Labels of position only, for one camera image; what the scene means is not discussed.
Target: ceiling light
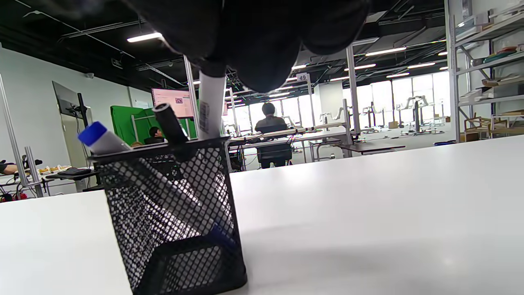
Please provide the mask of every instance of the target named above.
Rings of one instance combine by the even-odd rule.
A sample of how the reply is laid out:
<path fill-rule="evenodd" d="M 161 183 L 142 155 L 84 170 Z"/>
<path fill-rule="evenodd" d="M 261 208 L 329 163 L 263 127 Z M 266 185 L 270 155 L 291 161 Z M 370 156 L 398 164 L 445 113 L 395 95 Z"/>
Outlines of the ceiling light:
<path fill-rule="evenodd" d="M 358 67 L 355 67 L 355 70 L 360 70 L 360 69 L 367 69 L 367 68 L 372 68 L 374 66 L 376 66 L 377 64 L 371 64 L 371 65 L 365 65 L 365 66 L 358 66 Z"/>
<path fill-rule="evenodd" d="M 305 67 L 306 67 L 306 65 L 299 65 L 299 66 L 294 66 L 294 67 L 292 67 L 291 69 L 292 69 L 292 70 L 298 70 L 298 69 L 303 69 L 303 68 L 305 68 Z"/>
<path fill-rule="evenodd" d="M 278 90 L 285 90 L 285 89 L 291 89 L 291 88 L 293 88 L 293 86 L 280 87 L 280 88 L 275 89 L 275 91 L 278 91 Z"/>
<path fill-rule="evenodd" d="M 329 80 L 329 82 L 338 81 L 338 80 L 344 80 L 344 79 L 349 79 L 349 78 L 350 78 L 349 76 L 347 76 L 347 77 L 340 77 L 340 78 L 331 79 L 331 80 Z"/>
<path fill-rule="evenodd" d="M 386 54 L 386 53 L 398 52 L 398 51 L 403 51 L 403 50 L 406 50 L 406 47 L 393 48 L 393 49 L 382 50 L 382 51 L 376 51 L 376 52 L 369 52 L 369 53 L 366 53 L 366 56 L 379 55 L 379 54 Z"/>
<path fill-rule="evenodd" d="M 284 92 L 284 93 L 277 93 L 277 94 L 271 94 L 269 97 L 277 97 L 277 96 L 283 96 L 288 95 L 290 92 Z"/>
<path fill-rule="evenodd" d="M 370 43 L 375 43 L 378 39 L 380 39 L 380 37 L 367 38 L 367 39 L 362 39 L 362 40 L 354 41 L 352 44 L 353 44 L 353 46 L 364 45 L 364 44 L 370 44 Z"/>
<path fill-rule="evenodd" d="M 400 74 L 386 76 L 386 78 L 402 77 L 402 76 L 407 76 L 407 75 L 409 75 L 409 73 L 400 73 Z"/>
<path fill-rule="evenodd" d="M 268 101 L 275 101 L 275 100 L 282 100 L 282 99 L 286 99 L 287 97 L 279 97 L 279 98 L 273 98 L 273 99 L 270 99 Z"/>
<path fill-rule="evenodd" d="M 409 66 L 408 69 L 422 68 L 422 67 L 429 67 L 429 66 L 434 66 L 434 65 L 435 65 L 434 62 L 429 62 L 429 63 L 427 63 L 427 64 L 419 64 L 419 65 Z"/>
<path fill-rule="evenodd" d="M 147 34 L 147 35 L 129 38 L 127 41 L 133 43 L 133 42 L 144 41 L 148 39 L 155 39 L 155 38 L 160 38 L 160 37 L 162 37 L 161 33 L 153 33 L 153 34 Z"/>

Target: black mesh pen holder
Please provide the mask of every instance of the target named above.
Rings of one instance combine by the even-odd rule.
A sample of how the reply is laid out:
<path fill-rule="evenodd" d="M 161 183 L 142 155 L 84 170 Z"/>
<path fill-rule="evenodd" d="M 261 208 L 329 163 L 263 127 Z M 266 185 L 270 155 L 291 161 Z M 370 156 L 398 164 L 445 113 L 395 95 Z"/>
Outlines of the black mesh pen holder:
<path fill-rule="evenodd" d="M 226 139 L 92 157 L 133 294 L 216 294 L 247 282 Z"/>

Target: shelf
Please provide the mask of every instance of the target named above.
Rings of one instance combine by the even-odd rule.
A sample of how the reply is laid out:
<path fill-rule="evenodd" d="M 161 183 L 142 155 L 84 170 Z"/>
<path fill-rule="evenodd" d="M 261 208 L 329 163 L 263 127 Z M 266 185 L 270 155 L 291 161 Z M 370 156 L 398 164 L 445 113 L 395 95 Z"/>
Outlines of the shelf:
<path fill-rule="evenodd" d="M 523 27 L 524 27 L 524 13 L 520 13 L 500 23 L 496 23 L 492 25 L 490 28 L 485 29 L 484 31 L 480 33 L 477 33 L 473 36 L 457 41 L 455 43 L 455 47 L 463 46 L 464 44 L 467 44 L 467 43 L 495 39 L 497 37 L 503 36 L 507 33 L 510 33 L 516 29 L 520 29 Z"/>
<path fill-rule="evenodd" d="M 524 99 L 524 95 L 491 98 L 491 99 L 485 99 L 485 100 L 481 100 L 481 101 L 472 101 L 472 102 L 459 102 L 458 106 L 459 107 L 465 107 L 465 106 L 474 106 L 474 105 L 477 105 L 477 104 L 486 104 L 486 103 L 501 102 L 501 101 L 511 101 L 511 100 L 521 100 L 521 99 Z"/>
<path fill-rule="evenodd" d="M 503 58 L 500 58 L 500 59 L 497 59 L 497 60 L 494 60 L 494 61 L 490 61 L 490 62 L 488 62 L 486 64 L 482 64 L 480 66 L 470 67 L 468 69 L 464 69 L 462 71 L 458 71 L 456 73 L 456 75 L 458 76 L 458 75 L 462 75 L 462 74 L 469 73 L 469 72 L 476 71 L 476 70 L 482 70 L 482 69 L 487 69 L 487 68 L 492 68 L 492 67 L 503 66 L 503 65 L 510 64 L 512 62 L 518 61 L 520 59 L 524 59 L 524 51 L 517 52 L 515 54 L 509 55 L 507 57 L 503 57 Z"/>

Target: black marker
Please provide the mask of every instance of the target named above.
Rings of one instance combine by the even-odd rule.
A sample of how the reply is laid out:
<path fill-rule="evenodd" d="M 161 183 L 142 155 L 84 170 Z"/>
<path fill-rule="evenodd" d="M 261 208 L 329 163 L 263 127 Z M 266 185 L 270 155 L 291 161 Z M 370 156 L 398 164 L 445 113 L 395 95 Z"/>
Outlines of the black marker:
<path fill-rule="evenodd" d="M 170 104 L 161 103 L 153 108 L 153 112 L 169 143 L 179 144 L 188 141 L 188 136 L 180 126 Z"/>

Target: blue cap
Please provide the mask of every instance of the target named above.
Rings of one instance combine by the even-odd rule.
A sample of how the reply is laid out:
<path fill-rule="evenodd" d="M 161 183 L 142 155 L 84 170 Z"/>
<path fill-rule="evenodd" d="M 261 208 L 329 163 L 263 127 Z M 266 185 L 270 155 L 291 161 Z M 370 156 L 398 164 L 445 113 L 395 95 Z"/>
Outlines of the blue cap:
<path fill-rule="evenodd" d="M 78 139 L 87 146 L 91 146 L 95 143 L 104 133 L 107 128 L 104 127 L 100 122 L 96 121 L 88 126 L 82 133 L 78 134 Z"/>

